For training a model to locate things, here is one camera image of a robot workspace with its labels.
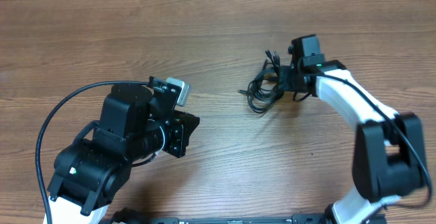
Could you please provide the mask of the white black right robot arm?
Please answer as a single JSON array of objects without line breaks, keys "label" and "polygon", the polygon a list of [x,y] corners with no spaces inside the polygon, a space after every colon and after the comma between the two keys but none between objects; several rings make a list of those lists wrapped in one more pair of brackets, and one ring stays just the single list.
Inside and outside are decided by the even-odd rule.
[{"label": "white black right robot arm", "polygon": [[291,63],[280,71],[285,91],[326,102],[354,130],[354,185],[329,205],[320,223],[385,223],[380,211],[400,206],[416,189],[433,194],[420,119],[400,114],[360,86],[338,60],[327,61],[316,35],[291,41]]}]

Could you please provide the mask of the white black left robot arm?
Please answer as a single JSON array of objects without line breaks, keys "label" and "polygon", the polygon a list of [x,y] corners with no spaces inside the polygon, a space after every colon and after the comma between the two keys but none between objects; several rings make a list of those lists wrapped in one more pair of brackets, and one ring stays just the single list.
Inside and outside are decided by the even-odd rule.
[{"label": "white black left robot arm", "polygon": [[176,110],[188,86],[176,80],[109,81],[100,118],[91,121],[54,161],[49,185],[42,179],[40,150],[35,166],[45,223],[99,223],[133,168],[160,152],[181,158],[200,118]]}]

